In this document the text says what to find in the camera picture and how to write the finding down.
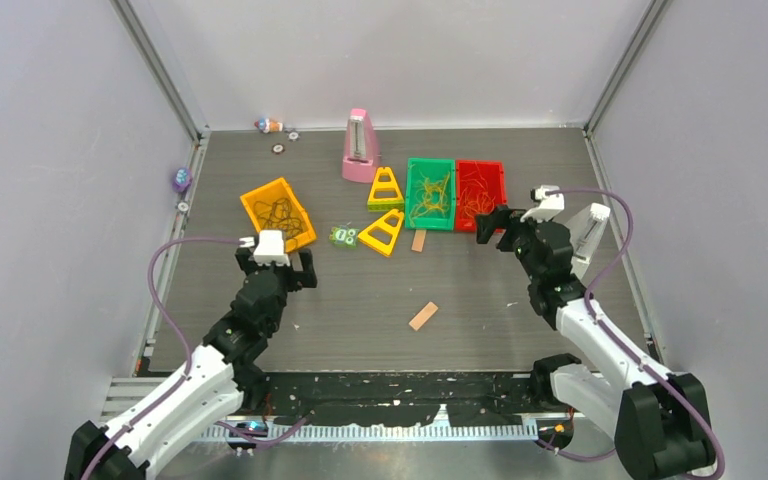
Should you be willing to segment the orange plastic bin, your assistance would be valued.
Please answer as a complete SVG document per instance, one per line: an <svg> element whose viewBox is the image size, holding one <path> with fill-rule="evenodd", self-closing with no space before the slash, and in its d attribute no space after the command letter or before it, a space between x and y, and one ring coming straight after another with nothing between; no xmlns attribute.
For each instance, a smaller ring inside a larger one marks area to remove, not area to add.
<svg viewBox="0 0 768 480"><path fill-rule="evenodd" d="M242 194L240 202L257 232L284 232L288 253L307 247L318 238L307 210L284 177Z"/></svg>

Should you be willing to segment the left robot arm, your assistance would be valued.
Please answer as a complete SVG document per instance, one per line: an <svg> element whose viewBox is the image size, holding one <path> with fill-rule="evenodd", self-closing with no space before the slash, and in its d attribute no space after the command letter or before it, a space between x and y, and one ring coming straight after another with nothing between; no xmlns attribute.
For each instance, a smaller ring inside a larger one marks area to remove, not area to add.
<svg viewBox="0 0 768 480"><path fill-rule="evenodd" d="M102 425L87 421L73 433L67 479L154 479L209 426L240 411L258 412L269 382L256 365L280 328L292 292L314 288L310 249L291 262L260 265L253 249L235 257L245 274L229 311L185 362L139 402Z"/></svg>

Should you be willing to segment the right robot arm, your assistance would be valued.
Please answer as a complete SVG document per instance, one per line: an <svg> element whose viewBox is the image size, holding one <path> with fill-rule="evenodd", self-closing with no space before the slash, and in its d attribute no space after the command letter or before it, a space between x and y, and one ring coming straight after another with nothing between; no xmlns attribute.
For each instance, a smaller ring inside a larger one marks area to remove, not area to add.
<svg viewBox="0 0 768 480"><path fill-rule="evenodd" d="M476 217L476 240L511 252L528 279L535 313L596 367L572 354L533 365L531 397L544 410L562 404L583 413L614 442L634 479L664 479L717 468L707 396L690 373L674 373L638 348L602 310L580 276L589 265L611 210L593 203L567 224L549 211L498 205Z"/></svg>

